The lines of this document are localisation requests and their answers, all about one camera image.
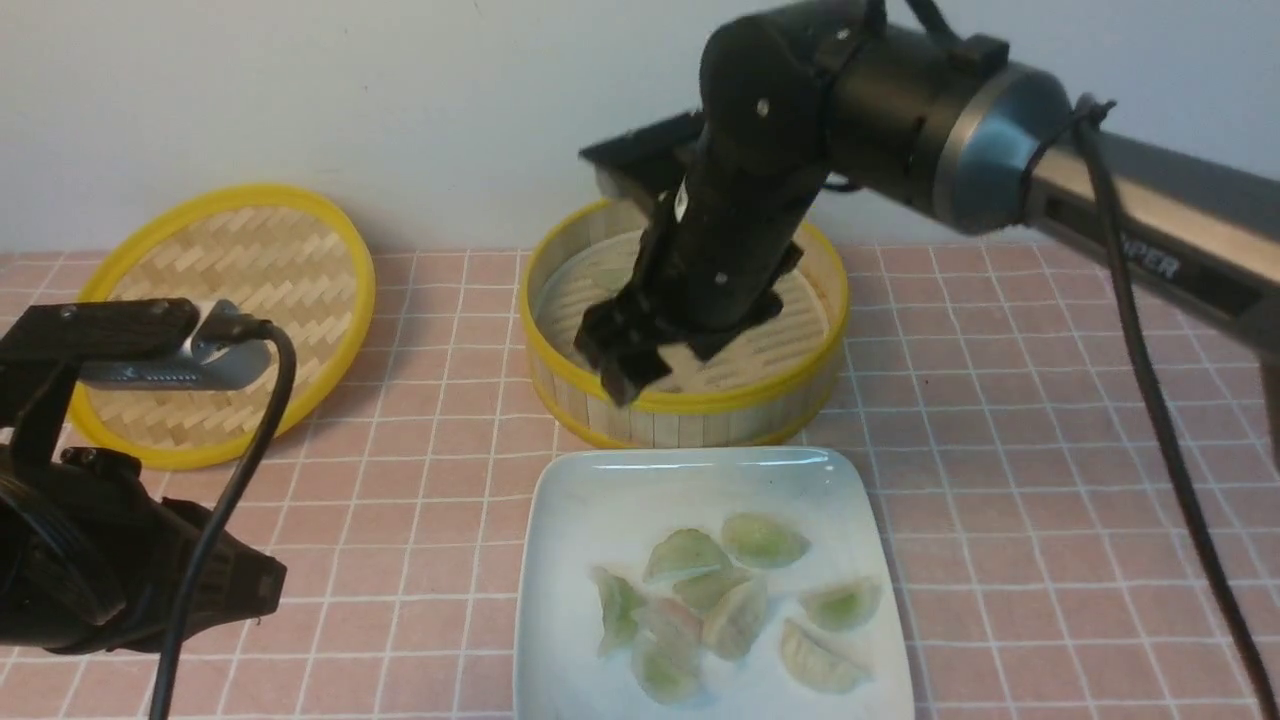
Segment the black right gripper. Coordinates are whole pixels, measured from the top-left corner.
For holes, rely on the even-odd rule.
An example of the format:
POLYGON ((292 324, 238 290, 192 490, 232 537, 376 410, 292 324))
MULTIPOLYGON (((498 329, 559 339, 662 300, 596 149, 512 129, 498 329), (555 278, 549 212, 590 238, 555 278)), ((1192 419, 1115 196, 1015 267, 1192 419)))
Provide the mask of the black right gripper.
POLYGON ((616 407, 672 373, 659 346, 708 359, 776 316, 774 283, 828 169, 817 65, 823 14, 751 14, 707 40, 699 67, 704 128, 681 190, 660 205, 658 256, 644 277, 589 306, 573 338, 616 407))

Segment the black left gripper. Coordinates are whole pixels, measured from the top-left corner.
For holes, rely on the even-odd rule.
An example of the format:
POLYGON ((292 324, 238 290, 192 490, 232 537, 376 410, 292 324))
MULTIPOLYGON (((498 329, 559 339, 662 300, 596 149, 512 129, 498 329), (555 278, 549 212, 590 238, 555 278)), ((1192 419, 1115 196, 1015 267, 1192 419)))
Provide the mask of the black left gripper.
POLYGON ((59 655, 127 650, 156 653, 196 541, 211 511, 154 498, 140 464, 113 451, 72 448, 60 462, 14 462, 3 451, 3 488, 42 497, 81 534, 108 588, 93 602, 47 541, 3 506, 1 639, 59 655))

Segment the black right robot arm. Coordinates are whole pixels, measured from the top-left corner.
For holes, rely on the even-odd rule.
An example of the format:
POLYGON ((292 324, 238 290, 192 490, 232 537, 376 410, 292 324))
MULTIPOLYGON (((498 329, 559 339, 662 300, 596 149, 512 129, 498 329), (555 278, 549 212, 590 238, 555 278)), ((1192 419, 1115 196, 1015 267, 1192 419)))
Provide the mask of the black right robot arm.
POLYGON ((1277 182, 1100 128, 1048 72, 936 5, 919 29, 881 1, 800 1, 707 40, 701 105, 581 151, 648 220, 630 279, 584 313, 575 350, 630 405, 780 315, 795 233, 822 191, 870 191, 960 234, 1034 228, 1108 260, 1277 361, 1277 182))

